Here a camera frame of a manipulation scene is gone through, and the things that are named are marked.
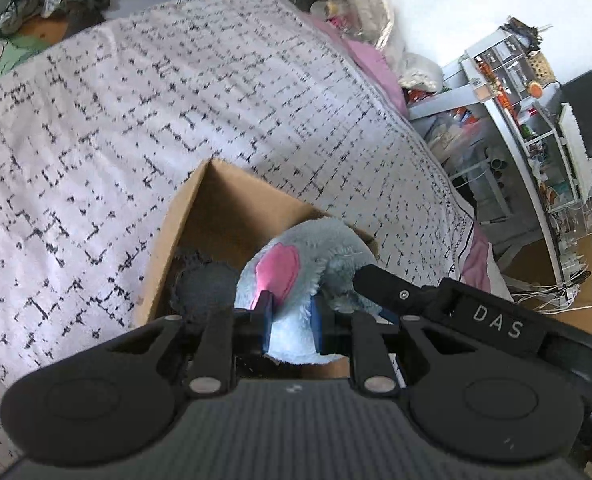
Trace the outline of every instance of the white patterned bedsheet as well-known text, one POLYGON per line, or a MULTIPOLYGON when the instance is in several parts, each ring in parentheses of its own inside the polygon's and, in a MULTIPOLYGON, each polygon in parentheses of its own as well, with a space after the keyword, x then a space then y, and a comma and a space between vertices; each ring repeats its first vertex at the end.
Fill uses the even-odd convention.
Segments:
MULTIPOLYGON (((467 206, 290 4, 153 7, 0 79, 0 399, 128 329, 167 204, 211 156, 375 234, 381 264, 406 280, 461 277, 467 206)), ((0 471, 15 457, 0 427, 0 471)))

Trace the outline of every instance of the plush toy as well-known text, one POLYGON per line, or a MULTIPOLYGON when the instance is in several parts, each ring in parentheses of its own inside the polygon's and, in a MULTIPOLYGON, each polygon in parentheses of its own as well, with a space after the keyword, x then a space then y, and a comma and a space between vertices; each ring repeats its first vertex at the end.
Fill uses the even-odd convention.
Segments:
POLYGON ((320 291, 334 310, 377 316, 380 306, 357 294, 352 285, 356 270, 375 263, 367 245, 340 220, 309 220, 274 238, 245 266, 234 307, 252 310, 260 293, 269 290, 278 300, 269 357, 292 364, 329 363, 340 356, 316 353, 311 297, 320 291))

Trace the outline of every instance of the orange round object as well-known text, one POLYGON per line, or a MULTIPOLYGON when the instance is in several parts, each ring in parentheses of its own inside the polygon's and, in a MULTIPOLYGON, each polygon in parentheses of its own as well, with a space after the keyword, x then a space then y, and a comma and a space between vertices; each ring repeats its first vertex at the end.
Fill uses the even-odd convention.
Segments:
POLYGON ((535 97, 537 99, 542 97, 542 86, 540 85, 540 83, 531 81, 527 85, 527 91, 530 93, 532 97, 535 97))

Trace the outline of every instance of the pink fabric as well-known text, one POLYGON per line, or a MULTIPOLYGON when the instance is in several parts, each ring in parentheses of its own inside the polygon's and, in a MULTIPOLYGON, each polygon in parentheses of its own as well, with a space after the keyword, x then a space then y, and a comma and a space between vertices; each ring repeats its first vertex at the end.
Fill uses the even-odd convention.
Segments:
POLYGON ((274 245, 256 264, 256 295, 249 309, 256 307, 264 290, 269 290, 280 305, 292 290, 299 271, 300 259, 296 247, 280 243, 274 245))
POLYGON ((337 46, 344 47, 352 57, 352 60, 365 73, 365 75, 372 81, 376 82, 385 92, 387 97, 390 98, 392 104, 396 107, 396 110, 403 115, 403 117, 409 117, 403 89, 398 84, 396 75, 387 65, 383 54, 370 44, 342 38, 339 30, 311 14, 305 14, 305 17, 317 29, 326 33, 332 39, 333 43, 337 46))
POLYGON ((489 241, 477 222, 474 222, 474 234, 471 241, 470 254, 465 259, 462 268, 462 278, 465 284, 475 286, 479 290, 491 292, 491 282, 487 274, 487 257, 489 256, 489 241))

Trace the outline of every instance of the screw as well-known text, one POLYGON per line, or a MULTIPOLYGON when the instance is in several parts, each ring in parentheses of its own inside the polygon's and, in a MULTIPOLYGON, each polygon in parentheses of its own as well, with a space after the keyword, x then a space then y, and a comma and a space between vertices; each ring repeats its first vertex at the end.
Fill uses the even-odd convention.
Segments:
POLYGON ((396 388, 396 383, 389 377, 377 375, 365 380, 364 386, 373 394, 387 394, 396 388))
POLYGON ((214 394, 220 390, 220 381, 215 377, 196 377, 189 388, 196 394, 214 394))

